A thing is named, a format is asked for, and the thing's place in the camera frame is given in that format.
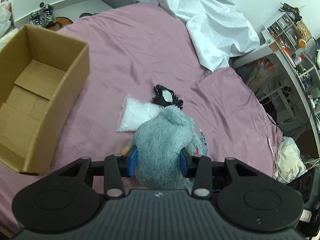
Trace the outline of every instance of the plastic bag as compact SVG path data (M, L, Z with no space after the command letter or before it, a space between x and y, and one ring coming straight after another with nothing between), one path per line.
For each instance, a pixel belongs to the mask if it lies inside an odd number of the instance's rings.
M307 172L300 159L299 148L291 137L282 137L276 163L278 170L275 169L275 178L281 183L292 181Z
M11 22L8 20L5 23L0 23L0 38L9 30Z
M162 109L162 106L142 102L127 96L124 100L123 111L120 113L121 120L118 122L116 131L136 131L144 122L156 117Z
M8 34L0 38L0 50L12 39L14 35L16 35L18 32L18 29L13 29Z
M0 24L6 23L11 17L11 3L1 2L0 3Z

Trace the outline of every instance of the white cable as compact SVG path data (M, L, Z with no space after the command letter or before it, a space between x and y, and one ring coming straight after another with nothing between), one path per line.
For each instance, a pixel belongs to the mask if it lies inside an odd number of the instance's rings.
M313 164L312 167L308 169L308 171L310 171L314 166L317 166L318 164L319 164L319 161L317 161L315 164Z
M266 105L266 104L269 104L270 102L272 102L272 100L275 100L278 96L280 96L280 95L277 95L275 98L273 98L273 99L269 100L269 101L268 101L268 102L266 102L266 103L263 103L262 105L264 106L264 105Z
M270 151L271 151L271 155L272 155L272 157L273 157L273 160L275 161L275 164L276 164L276 167L277 167L277 170L278 170L278 173L279 173L280 177L281 177L284 181L286 181L286 182L289 183L290 181L287 181L287 180L281 175L281 172L280 172L280 170L279 170L278 164L277 164L277 162L276 162L276 158L275 158L274 153L273 153L273 149L272 149L271 141L270 141L270 138L269 138L269 137L268 137L268 146L269 146L269 149L270 149Z
M320 161L320 159L316 159L316 160L304 162L303 164L314 164L314 163L318 163L319 161Z

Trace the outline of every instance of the baseboard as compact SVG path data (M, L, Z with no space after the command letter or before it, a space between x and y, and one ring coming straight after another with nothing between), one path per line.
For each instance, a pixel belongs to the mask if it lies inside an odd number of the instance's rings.
M76 4L76 3L80 3L80 2L84 2L84 1L88 1L88 0L61 0L61 1L58 1L56 3L53 3L52 5L54 6L54 9L55 10L59 10L61 8L64 8L66 6L70 6L70 5L73 5L73 4ZM23 25L27 24L29 22L29 15L30 13L32 12L29 12L28 14L26 14L25 16L17 19L14 21L14 25L17 27L17 28L20 28L22 27Z

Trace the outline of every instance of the bed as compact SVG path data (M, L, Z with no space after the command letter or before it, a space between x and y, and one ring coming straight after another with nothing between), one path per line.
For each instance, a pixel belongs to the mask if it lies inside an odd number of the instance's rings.
M231 67L205 76L184 24L160 7L140 3L84 17L60 33L89 43L91 73L65 124L52 170L80 158L93 161L121 152L132 133L116 133L124 98L151 101L157 84L184 100L183 112L202 129L208 156L233 156L269 176L274 173L270 138L277 153L282 133ZM41 178L21 175L0 163L0 223L19 231L11 211L14 195ZM124 179L126 190L141 187ZM103 190L102 178L93 188Z

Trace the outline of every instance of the white felt patch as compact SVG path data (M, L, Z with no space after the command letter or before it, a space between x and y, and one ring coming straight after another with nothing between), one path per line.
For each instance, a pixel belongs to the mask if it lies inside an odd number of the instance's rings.
M168 103L173 102L172 94L168 90L162 90L162 96L164 100L167 101Z

